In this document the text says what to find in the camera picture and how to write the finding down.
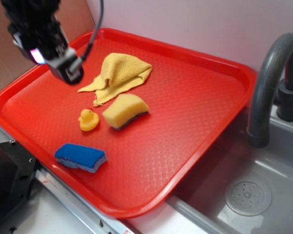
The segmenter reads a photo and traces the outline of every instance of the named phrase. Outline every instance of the white wall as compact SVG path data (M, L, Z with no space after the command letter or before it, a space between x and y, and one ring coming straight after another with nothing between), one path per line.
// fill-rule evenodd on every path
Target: white wall
M99 0L87 0L97 21ZM243 63L259 71L273 42L293 32L293 0L105 0L102 27Z

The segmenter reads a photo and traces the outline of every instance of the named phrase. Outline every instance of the gray faucet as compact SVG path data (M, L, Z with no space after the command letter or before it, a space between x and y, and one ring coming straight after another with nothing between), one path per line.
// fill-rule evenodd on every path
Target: gray faucet
M285 78L279 81L284 70ZM269 143L273 101L278 106L278 117L293 122L293 33L284 34L275 41L260 69L247 128L252 147L264 147Z

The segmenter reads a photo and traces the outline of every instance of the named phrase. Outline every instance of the drain cover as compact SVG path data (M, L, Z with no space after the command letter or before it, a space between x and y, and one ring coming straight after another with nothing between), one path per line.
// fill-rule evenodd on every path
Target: drain cover
M255 216L266 211L272 202L270 188L255 177L240 177L225 189L226 204L236 213Z

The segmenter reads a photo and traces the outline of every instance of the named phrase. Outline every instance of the yellow towel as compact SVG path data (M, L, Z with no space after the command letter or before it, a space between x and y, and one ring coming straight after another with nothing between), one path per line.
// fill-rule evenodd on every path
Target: yellow towel
M152 65L132 55L112 53L103 61L101 74L78 92L96 91L94 106L113 99L118 94L141 85L152 71Z

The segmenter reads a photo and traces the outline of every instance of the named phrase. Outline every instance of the yellow rubber duck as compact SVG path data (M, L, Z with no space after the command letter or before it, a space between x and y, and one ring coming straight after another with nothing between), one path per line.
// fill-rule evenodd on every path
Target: yellow rubber duck
M94 129L99 123L99 116L90 109L84 109L78 118L80 122L80 129L83 131L90 131Z

